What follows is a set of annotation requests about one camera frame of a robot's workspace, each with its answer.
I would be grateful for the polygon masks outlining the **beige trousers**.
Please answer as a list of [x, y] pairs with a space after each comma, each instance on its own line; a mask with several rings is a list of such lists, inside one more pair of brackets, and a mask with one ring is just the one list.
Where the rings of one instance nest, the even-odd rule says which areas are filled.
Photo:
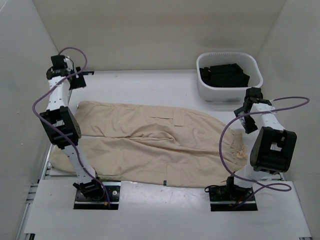
[[79, 146], [103, 180], [203, 188], [247, 163], [240, 130], [193, 109], [82, 101]]

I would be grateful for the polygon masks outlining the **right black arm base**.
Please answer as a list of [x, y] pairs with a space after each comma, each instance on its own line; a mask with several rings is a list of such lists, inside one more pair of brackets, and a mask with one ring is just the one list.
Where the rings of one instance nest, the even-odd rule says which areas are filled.
[[209, 185], [204, 189], [209, 194], [211, 212], [252, 212], [257, 211], [257, 203], [252, 188]]

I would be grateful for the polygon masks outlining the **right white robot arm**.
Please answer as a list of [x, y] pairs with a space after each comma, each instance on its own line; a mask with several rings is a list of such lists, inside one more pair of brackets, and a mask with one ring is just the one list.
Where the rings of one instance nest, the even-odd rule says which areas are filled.
[[272, 113], [269, 100], [260, 88], [246, 90], [242, 107], [234, 111], [246, 134], [259, 131], [249, 155], [249, 163], [227, 179], [224, 193], [230, 200], [248, 193], [255, 182], [268, 175], [287, 172], [293, 157], [297, 135], [285, 130]]

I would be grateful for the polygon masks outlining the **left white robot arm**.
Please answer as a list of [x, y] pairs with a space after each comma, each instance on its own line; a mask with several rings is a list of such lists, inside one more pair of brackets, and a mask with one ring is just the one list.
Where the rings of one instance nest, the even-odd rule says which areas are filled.
[[62, 150], [73, 166], [78, 179], [73, 186], [90, 200], [105, 200], [105, 188], [101, 185], [97, 172], [78, 149], [82, 133], [69, 109], [69, 91], [87, 86], [83, 74], [80, 73], [81, 68], [74, 67], [73, 61], [61, 54], [52, 56], [51, 62], [52, 67], [48, 69], [46, 78], [52, 92], [46, 110], [39, 115], [51, 125], [59, 123], [56, 128], [68, 139], [45, 122], [42, 122], [42, 125], [50, 142]]

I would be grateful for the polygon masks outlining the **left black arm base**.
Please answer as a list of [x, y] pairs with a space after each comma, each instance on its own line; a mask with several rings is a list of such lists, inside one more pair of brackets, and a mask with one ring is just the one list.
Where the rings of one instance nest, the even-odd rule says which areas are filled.
[[100, 186], [94, 192], [83, 194], [77, 183], [74, 183], [76, 188], [73, 209], [74, 210], [118, 210], [121, 195], [121, 182], [120, 181], [105, 181], [105, 190]]

